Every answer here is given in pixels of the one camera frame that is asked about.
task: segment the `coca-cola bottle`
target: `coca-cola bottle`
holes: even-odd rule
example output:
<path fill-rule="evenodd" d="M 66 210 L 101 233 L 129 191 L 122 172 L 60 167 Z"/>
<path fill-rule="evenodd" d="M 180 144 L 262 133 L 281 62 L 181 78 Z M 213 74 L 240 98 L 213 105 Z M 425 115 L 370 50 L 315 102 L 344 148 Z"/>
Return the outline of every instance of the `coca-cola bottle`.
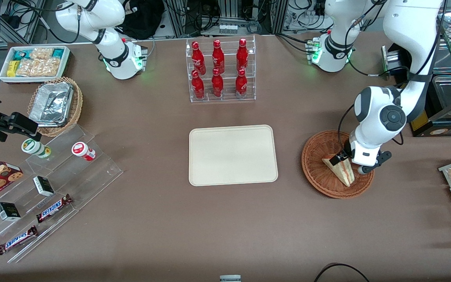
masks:
<path fill-rule="evenodd" d="M 193 47 L 193 65 L 195 70 L 199 71 L 200 75 L 204 75 L 206 73 L 206 67 L 204 66 L 204 56 L 203 52 L 199 50 L 199 43 L 194 41 L 191 43 Z"/>
<path fill-rule="evenodd" d="M 248 50 L 247 50 L 247 40 L 244 38 L 240 39 L 240 48 L 238 48 L 238 53 L 236 53 L 236 69 L 246 69 L 248 66 Z"/>
<path fill-rule="evenodd" d="M 211 85 L 213 86 L 213 94 L 215 95 L 215 97 L 222 97 L 222 93 L 224 91 L 224 80 L 222 79 L 218 68 L 213 69 Z"/>
<path fill-rule="evenodd" d="M 245 77 L 245 69 L 238 71 L 238 77 L 236 78 L 236 97 L 243 99 L 247 95 L 247 78 Z"/>
<path fill-rule="evenodd" d="M 199 77 L 197 70 L 191 72 L 193 75 L 193 80 L 191 80 L 191 85 L 193 86 L 193 92 L 197 100 L 204 99 L 204 84 L 203 80 Z"/>
<path fill-rule="evenodd" d="M 220 47 L 220 40 L 213 40 L 213 53 L 211 54 L 213 59 L 213 67 L 218 68 L 218 71 L 222 74 L 226 71 L 226 63 L 224 60 L 224 51 Z"/>

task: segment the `table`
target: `table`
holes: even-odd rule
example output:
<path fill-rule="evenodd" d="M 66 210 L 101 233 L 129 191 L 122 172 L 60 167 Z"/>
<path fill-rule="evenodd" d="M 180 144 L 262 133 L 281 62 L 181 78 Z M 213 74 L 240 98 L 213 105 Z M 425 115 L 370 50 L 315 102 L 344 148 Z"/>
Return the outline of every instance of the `table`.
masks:
<path fill-rule="evenodd" d="M 298 282 L 331 262 L 372 281 L 451 278 L 451 194 L 437 171 L 451 163 L 451 137 L 413 138 L 407 127 L 404 146 L 383 146 L 393 157 L 368 191 L 328 198 L 304 177 L 304 143 L 335 129 L 364 87 L 391 83 L 350 66 L 325 73 L 275 36 L 256 40 L 257 100 L 214 105 L 189 101 L 185 40 L 158 41 L 147 71 L 126 81 L 105 71 L 93 45 L 70 45 L 69 77 L 84 95 L 79 123 L 126 172 L 21 262 L 0 264 L 0 281 L 209 282 L 237 273 Z M 356 66 L 380 72 L 389 44 L 383 33 L 362 33 Z M 0 111 L 26 112 L 35 88 L 1 83 Z M 277 181 L 189 184 L 192 129 L 261 124 L 274 131 Z M 356 125 L 349 116 L 343 130 Z M 22 140 L 0 143 L 0 160 L 23 161 Z M 342 273 L 327 277 L 356 278 Z"/>

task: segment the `beige tray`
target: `beige tray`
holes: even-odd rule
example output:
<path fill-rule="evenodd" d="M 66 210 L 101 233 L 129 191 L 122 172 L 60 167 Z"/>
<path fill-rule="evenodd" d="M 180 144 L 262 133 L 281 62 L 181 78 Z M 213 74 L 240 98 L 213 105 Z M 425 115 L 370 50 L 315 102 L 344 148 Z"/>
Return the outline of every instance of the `beige tray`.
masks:
<path fill-rule="evenodd" d="M 273 182 L 278 178 L 269 125 L 197 128 L 189 134 L 194 186 Z"/>

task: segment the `white plastic container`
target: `white plastic container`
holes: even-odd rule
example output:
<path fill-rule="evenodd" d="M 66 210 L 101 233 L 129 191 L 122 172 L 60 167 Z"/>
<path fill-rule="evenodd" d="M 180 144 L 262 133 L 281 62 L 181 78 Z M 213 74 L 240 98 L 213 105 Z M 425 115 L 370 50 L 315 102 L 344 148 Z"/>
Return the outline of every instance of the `white plastic container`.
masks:
<path fill-rule="evenodd" d="M 48 157 L 52 153 L 52 149 L 50 147 L 30 138 L 22 143 L 21 149 L 27 154 L 37 155 L 41 159 Z"/>
<path fill-rule="evenodd" d="M 54 49 L 63 49 L 64 53 L 62 54 L 62 57 L 60 59 L 60 65 L 59 70 L 57 71 L 56 76 L 40 76 L 40 77 L 8 77 L 7 76 L 7 70 L 10 61 L 13 59 L 15 52 L 22 51 L 22 50 L 30 50 L 33 48 L 54 48 Z M 49 81 L 55 78 L 60 78 L 64 74 L 64 71 L 66 69 L 67 60 L 69 58 L 70 50 L 66 46 L 60 46 L 60 45 L 39 45 L 39 46 L 18 46 L 18 47 L 11 47 L 8 50 L 7 57 L 5 59 L 5 63 L 3 63 L 3 66 L 0 71 L 0 80 L 9 84 L 12 83 L 35 83 L 35 82 L 45 82 Z"/>
<path fill-rule="evenodd" d="M 78 157 L 82 157 L 83 159 L 87 160 L 88 162 L 93 161 L 96 157 L 95 150 L 92 148 L 89 148 L 88 145 L 84 142 L 76 142 L 71 150 L 73 155 L 76 155 Z"/>

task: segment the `clear acrylic display stand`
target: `clear acrylic display stand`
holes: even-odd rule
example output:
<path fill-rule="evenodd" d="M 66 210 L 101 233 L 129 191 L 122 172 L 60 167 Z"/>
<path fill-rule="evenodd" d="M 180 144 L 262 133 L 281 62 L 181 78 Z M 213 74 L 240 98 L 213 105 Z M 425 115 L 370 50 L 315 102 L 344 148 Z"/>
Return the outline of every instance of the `clear acrylic display stand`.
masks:
<path fill-rule="evenodd" d="M 72 155 L 70 149 L 78 141 L 85 142 L 95 150 L 95 159 L 88 162 Z M 0 192 L 0 202 L 14 203 L 21 216 L 15 222 L 3 221 L 0 218 L 0 244 L 5 244 L 33 225 L 39 232 L 38 237 L 28 239 L 24 244 L 0 256 L 1 260 L 8 263 L 20 261 L 123 173 L 118 165 L 100 150 L 93 140 L 93 135 L 79 125 L 61 133 L 47 146 L 52 149 L 51 155 L 45 159 L 30 156 L 19 165 L 24 176 Z M 38 194 L 32 180 L 36 175 L 48 178 L 55 191 L 54 195 L 45 197 Z M 38 223 L 36 215 L 66 194 L 70 195 L 73 202 Z"/>
<path fill-rule="evenodd" d="M 240 39 L 245 38 L 247 40 L 248 49 L 248 66 L 245 72 L 247 77 L 247 94 L 245 98 L 238 99 L 236 97 L 236 78 L 238 76 L 238 70 L 236 69 L 236 52 L 240 46 Z M 197 100 L 193 86 L 191 84 L 192 75 L 191 71 L 194 69 L 193 65 L 193 48 L 190 44 L 193 41 L 198 41 L 199 48 L 204 55 L 204 65 L 206 66 L 206 74 L 201 76 L 204 82 L 204 99 Z M 213 94 L 213 88 L 211 86 L 211 78 L 213 77 L 213 61 L 211 54 L 213 53 L 213 41 L 207 39 L 187 39 L 186 41 L 186 62 L 188 64 L 188 80 L 189 80 L 189 93 L 191 102 L 220 102 L 220 101 L 243 101 L 243 100 L 255 100 L 256 98 L 256 47 L 254 36 L 243 37 L 220 37 L 220 45 L 224 51 L 225 57 L 225 72 L 222 74 L 224 79 L 224 94 L 221 98 L 217 98 Z"/>

